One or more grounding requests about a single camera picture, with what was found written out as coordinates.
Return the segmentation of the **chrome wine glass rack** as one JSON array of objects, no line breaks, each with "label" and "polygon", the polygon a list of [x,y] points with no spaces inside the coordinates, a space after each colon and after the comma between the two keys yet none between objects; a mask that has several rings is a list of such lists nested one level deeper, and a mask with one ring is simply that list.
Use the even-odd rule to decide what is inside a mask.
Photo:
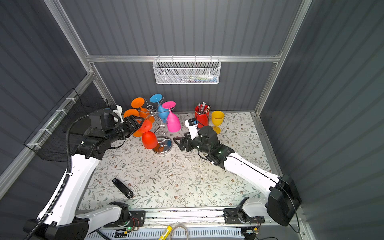
[{"label": "chrome wine glass rack", "polygon": [[151,131],[156,135],[157,141],[158,141],[158,144],[154,149],[148,149],[148,150],[152,150],[155,154],[158,154],[158,155],[165,155],[172,149],[172,140],[166,135],[164,131],[159,132],[159,130],[162,127],[165,127],[167,123],[164,124],[162,120],[158,117],[158,114],[157,114],[158,106],[154,107],[153,105],[148,104],[147,101],[146,101],[146,104],[147,104],[146,108],[149,110],[150,115],[155,118],[155,122],[152,124]]}]

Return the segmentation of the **red wine glass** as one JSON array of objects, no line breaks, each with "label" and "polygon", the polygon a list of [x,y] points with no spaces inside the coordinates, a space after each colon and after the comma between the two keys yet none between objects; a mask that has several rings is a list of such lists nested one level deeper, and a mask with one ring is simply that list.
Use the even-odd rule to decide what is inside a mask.
[{"label": "red wine glass", "polygon": [[151,129],[152,123],[149,120],[144,120],[143,124],[139,128],[139,130],[143,133],[142,143],[146,149],[154,149],[158,144],[157,137]]}]

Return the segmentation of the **yellow wine glass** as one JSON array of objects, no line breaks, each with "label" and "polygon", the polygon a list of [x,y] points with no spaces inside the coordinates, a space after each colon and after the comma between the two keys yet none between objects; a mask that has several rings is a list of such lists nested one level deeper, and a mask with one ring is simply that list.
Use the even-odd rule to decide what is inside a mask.
[{"label": "yellow wine glass", "polygon": [[217,134],[221,133],[220,125],[223,123],[225,114],[221,111],[214,111],[212,113],[212,123],[214,125],[213,129]]}]

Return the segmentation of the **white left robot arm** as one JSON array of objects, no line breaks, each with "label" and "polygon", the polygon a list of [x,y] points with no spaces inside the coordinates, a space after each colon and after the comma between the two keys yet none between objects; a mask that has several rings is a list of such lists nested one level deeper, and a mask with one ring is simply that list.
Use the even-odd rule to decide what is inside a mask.
[{"label": "white left robot arm", "polygon": [[76,215],[89,181],[111,144],[125,140],[137,132],[143,122],[139,116],[120,119],[112,109],[96,110],[84,116],[91,121],[73,147],[70,134],[73,126],[82,120],[78,118],[66,132],[67,168],[47,205],[36,219],[28,220],[23,228],[26,239],[41,240],[83,240],[88,234],[105,225],[131,220],[129,206],[111,202],[106,207],[86,214]]}]

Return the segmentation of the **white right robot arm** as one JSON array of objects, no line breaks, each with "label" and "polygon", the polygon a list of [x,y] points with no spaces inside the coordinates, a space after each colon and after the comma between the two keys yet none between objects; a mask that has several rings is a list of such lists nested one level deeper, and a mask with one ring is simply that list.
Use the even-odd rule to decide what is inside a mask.
[{"label": "white right robot arm", "polygon": [[256,217],[269,215],[281,226],[289,226],[302,203],[294,180],[269,173],[241,157],[232,148],[220,143],[217,133],[211,126],[202,127],[196,133],[186,133],[175,137],[181,151],[197,150],[204,153],[203,160],[231,172],[260,191],[267,201],[263,207],[249,197],[245,197],[236,207],[235,215],[241,223],[254,222]]}]

